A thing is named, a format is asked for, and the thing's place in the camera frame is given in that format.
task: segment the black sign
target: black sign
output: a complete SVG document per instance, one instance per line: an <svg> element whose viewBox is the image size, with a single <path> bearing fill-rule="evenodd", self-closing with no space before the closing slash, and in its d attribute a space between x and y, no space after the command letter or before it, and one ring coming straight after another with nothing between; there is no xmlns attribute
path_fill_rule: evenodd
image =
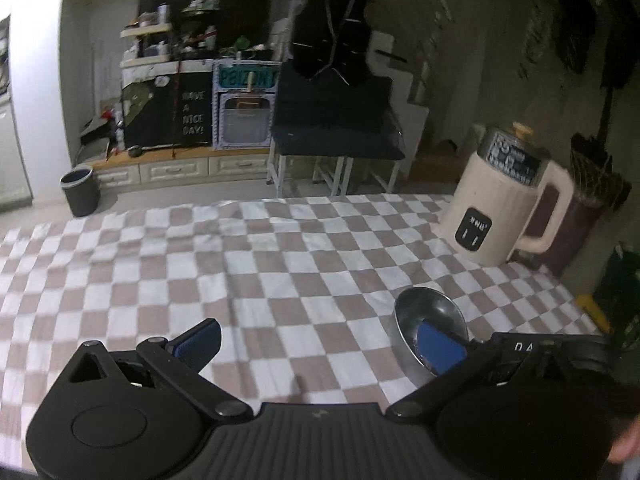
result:
<svg viewBox="0 0 640 480"><path fill-rule="evenodd" d="M456 231L456 241L467 251L475 253L491 229L491 219L478 209L470 207Z"/></svg>
<svg viewBox="0 0 640 480"><path fill-rule="evenodd" d="M180 74L179 127L182 145L212 141L211 72Z"/></svg>
<svg viewBox="0 0 640 480"><path fill-rule="evenodd" d="M521 150L500 134L495 136L486 161L496 170L525 186L534 183L540 168L538 158Z"/></svg>

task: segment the kettle handle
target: kettle handle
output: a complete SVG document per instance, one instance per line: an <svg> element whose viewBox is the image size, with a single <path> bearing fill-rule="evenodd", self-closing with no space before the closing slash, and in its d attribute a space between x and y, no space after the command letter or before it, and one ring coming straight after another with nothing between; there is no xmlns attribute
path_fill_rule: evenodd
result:
<svg viewBox="0 0 640 480"><path fill-rule="evenodd" d="M564 215L566 215L569 204L574 197L575 186L569 172L552 160L550 160L546 165L545 173L543 173L542 178L540 179L536 205L533 206L531 215L529 215L529 220L527 220L527 224L522 232L524 232L527 225L529 225L531 217L538 207L542 193L545 190L545 187L549 185L554 186L558 190L559 196L556 206L549 218L549 222L546 224L545 232L541 237L520 236L514 249L520 249L533 254L544 253L549 247L551 247L551 244L556 238L560 224L562 223L562 220L564 220Z"/></svg>

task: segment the floor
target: floor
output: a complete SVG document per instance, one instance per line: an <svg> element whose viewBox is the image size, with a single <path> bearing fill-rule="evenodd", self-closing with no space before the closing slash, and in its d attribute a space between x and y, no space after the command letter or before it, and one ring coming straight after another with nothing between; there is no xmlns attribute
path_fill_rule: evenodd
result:
<svg viewBox="0 0 640 480"><path fill-rule="evenodd" d="M398 185L398 192L404 193L451 193L454 189L455 185L436 183ZM358 193L361 194L381 191L377 184L364 184L358 188ZM328 188L325 184L313 184L311 180L296 180L294 183L285 183L285 197L324 195L328 195ZM260 200L274 196L274 187L268 186L264 180L216 182L118 194L105 193L97 212L125 212L132 209L169 207L180 204L207 205L220 200ZM0 213L0 233L17 227L33 227L43 222L65 222L71 218L73 217L66 202L56 202L46 206L29 206Z"/></svg>

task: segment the person's hand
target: person's hand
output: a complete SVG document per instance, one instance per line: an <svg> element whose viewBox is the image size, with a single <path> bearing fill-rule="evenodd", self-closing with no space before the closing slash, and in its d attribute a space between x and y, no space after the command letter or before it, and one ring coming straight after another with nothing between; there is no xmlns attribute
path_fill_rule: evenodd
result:
<svg viewBox="0 0 640 480"><path fill-rule="evenodd" d="M613 443L609 461L622 463L636 456L640 456L640 415L636 416L631 426Z"/></svg>

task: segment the black trash bin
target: black trash bin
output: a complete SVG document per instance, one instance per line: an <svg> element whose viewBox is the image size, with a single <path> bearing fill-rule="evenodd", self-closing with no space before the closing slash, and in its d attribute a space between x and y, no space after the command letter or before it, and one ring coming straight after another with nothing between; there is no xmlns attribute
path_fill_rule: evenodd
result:
<svg viewBox="0 0 640 480"><path fill-rule="evenodd" d="M60 186L74 216L87 216L97 209L100 188L94 179L94 169L90 166L73 168L60 179Z"/></svg>

